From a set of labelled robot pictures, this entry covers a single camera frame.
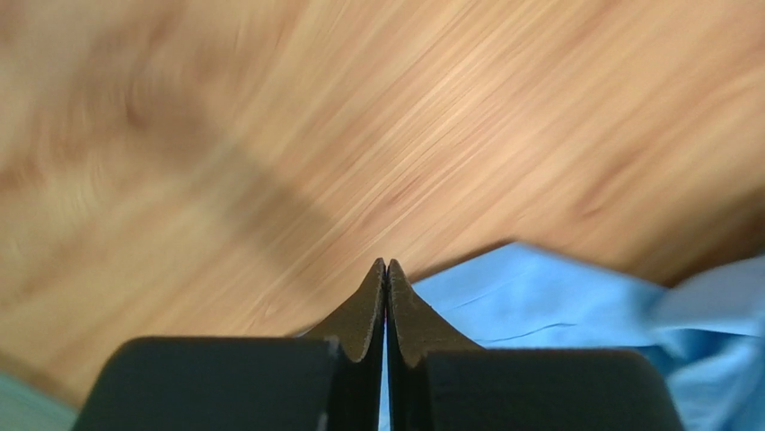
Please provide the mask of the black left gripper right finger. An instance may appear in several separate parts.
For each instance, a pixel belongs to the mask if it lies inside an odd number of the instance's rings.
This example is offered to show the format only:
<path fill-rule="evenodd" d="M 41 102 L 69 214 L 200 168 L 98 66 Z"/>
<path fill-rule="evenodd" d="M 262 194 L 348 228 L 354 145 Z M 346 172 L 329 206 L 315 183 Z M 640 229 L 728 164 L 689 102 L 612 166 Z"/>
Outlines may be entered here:
<path fill-rule="evenodd" d="M 679 430 L 661 375 L 625 349 L 487 349 L 413 289 L 386 282 L 393 430 Z"/>

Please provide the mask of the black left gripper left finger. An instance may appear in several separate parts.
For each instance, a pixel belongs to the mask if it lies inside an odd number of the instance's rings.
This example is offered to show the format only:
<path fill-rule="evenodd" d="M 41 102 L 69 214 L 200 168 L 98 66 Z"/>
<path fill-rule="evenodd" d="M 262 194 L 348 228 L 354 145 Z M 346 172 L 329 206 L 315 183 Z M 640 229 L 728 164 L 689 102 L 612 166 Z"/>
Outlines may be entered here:
<path fill-rule="evenodd" d="M 375 430 L 386 267 L 299 337 L 144 337 L 102 368 L 78 430 Z"/>

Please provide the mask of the light blue long sleeve shirt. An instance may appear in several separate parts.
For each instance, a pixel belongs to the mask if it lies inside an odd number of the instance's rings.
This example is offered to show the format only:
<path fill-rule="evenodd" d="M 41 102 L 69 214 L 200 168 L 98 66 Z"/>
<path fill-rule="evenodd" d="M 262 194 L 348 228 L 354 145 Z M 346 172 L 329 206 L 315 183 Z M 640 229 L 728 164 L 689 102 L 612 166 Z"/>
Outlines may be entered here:
<path fill-rule="evenodd" d="M 624 347 L 663 376 L 688 430 L 764 427 L 764 258 L 673 288 L 513 242 L 416 282 L 481 347 Z"/>

